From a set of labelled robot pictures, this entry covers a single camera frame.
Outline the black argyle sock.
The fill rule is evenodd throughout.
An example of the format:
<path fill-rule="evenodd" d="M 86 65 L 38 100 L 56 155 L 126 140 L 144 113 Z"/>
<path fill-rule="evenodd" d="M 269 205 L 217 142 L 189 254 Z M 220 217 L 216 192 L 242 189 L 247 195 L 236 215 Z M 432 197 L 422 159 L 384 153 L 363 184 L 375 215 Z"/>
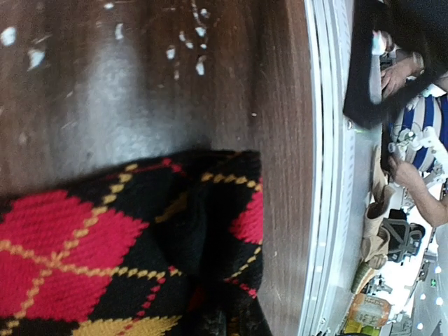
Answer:
<path fill-rule="evenodd" d="M 256 151 L 192 150 L 1 199 L 2 335 L 269 335 Z"/>

